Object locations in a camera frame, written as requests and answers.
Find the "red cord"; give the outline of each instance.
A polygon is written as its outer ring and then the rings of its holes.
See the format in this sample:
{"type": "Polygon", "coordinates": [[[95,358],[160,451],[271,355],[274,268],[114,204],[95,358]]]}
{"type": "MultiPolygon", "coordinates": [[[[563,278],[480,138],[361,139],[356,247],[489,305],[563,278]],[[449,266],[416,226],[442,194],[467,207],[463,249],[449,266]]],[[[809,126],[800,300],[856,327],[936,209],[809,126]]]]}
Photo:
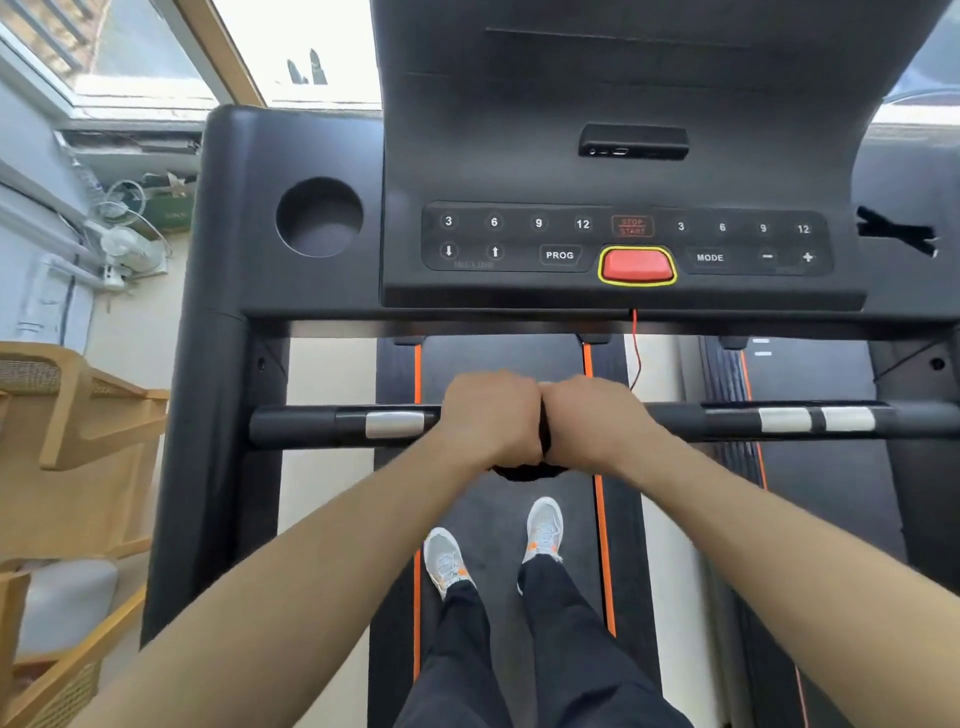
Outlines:
{"type": "Polygon", "coordinates": [[[636,354],[636,375],[634,380],[630,382],[630,391],[634,391],[636,387],[636,381],[640,379],[640,371],[643,369],[643,362],[640,361],[640,347],[636,344],[636,309],[634,309],[634,353],[636,354]]]}

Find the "cup holder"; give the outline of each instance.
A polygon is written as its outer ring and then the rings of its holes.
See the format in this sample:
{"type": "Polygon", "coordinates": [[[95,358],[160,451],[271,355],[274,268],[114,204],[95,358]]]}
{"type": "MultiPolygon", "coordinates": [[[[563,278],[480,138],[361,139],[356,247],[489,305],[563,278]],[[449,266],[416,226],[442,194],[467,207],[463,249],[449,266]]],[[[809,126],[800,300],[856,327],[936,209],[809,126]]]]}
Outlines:
{"type": "Polygon", "coordinates": [[[290,248],[310,257],[342,253],[363,227],[363,205],[348,185],[314,177],[288,189],[276,208],[276,230],[290,248]]]}

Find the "chair seat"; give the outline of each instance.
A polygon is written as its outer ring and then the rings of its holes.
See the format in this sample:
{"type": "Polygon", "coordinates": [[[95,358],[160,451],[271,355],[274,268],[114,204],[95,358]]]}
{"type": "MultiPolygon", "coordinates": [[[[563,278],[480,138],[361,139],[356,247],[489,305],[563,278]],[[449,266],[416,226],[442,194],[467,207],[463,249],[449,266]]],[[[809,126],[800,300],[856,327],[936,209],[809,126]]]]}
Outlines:
{"type": "Polygon", "coordinates": [[[118,578],[110,561],[60,561],[30,572],[17,659],[70,649],[109,614],[118,578]]]}

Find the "control panel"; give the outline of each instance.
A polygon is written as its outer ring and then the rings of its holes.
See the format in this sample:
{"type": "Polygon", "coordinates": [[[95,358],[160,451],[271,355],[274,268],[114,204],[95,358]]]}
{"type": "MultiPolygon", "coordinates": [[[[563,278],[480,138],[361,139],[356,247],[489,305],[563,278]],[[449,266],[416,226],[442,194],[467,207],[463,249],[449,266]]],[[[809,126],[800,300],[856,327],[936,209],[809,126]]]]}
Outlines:
{"type": "Polygon", "coordinates": [[[802,210],[434,202],[423,209],[421,232],[421,259],[437,271],[594,271],[605,283],[668,285],[677,270],[803,277],[833,270],[827,220],[802,210]],[[625,278],[605,268],[645,272],[625,278]]]}

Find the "fist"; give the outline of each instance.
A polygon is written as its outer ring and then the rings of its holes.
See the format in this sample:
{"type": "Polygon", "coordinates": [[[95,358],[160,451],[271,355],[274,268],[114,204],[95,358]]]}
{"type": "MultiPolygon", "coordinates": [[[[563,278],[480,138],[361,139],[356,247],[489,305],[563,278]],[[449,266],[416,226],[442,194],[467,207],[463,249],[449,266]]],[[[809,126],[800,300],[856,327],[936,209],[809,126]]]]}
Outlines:
{"type": "Polygon", "coordinates": [[[540,449],[540,386],[499,372],[457,375],[433,432],[480,470],[536,465],[540,449]]]}
{"type": "Polygon", "coordinates": [[[674,439],[623,384],[575,376],[541,390],[552,438],[546,460],[555,465],[622,475],[628,458],[655,460],[674,439]]]}

